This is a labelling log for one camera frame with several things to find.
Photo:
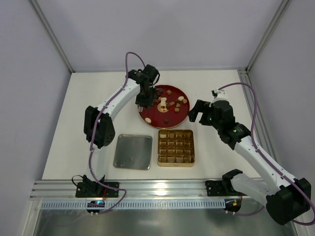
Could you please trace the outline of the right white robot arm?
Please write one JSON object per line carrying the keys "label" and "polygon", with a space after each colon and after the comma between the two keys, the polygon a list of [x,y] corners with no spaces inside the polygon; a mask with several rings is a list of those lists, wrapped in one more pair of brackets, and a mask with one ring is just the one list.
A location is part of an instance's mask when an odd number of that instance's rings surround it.
{"label": "right white robot arm", "polygon": [[220,139],[241,155],[262,177],[259,182],[240,170],[223,175],[227,191],[243,193],[263,205],[271,218],[280,225],[314,209],[311,201],[311,184],[297,179],[283,169],[260,145],[255,144],[252,133],[236,122],[233,108],[227,100],[214,103],[197,100],[188,117],[194,122],[201,113],[199,123],[215,128]]}

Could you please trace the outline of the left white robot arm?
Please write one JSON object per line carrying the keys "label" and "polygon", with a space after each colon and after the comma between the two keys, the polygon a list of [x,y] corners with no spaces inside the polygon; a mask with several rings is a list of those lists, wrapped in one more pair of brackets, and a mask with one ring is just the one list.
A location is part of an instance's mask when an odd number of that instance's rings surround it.
{"label": "left white robot arm", "polygon": [[111,144],[115,137],[113,121],[132,98],[136,98],[135,104],[139,108],[153,106],[155,84],[159,78],[159,71],[149,64],[143,70],[131,70],[126,74],[124,83],[106,101],[97,107],[89,106],[85,110],[84,134],[90,143],[88,166],[93,180],[100,186],[106,187],[93,171],[92,157],[98,150]]}

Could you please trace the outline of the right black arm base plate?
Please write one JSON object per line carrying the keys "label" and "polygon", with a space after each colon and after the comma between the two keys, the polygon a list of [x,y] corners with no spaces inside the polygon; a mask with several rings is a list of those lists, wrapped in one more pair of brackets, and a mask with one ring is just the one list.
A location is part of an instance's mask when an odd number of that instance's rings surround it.
{"label": "right black arm base plate", "polygon": [[205,181],[205,186],[208,197],[221,197],[225,195],[221,180],[207,180]]}

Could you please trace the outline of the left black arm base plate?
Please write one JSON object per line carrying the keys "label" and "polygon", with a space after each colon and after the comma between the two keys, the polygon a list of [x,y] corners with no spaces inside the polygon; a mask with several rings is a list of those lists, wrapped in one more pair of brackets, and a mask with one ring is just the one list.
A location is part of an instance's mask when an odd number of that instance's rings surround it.
{"label": "left black arm base plate", "polygon": [[75,193],[76,198],[117,198],[118,196],[118,191],[105,188],[96,182],[79,182]]}

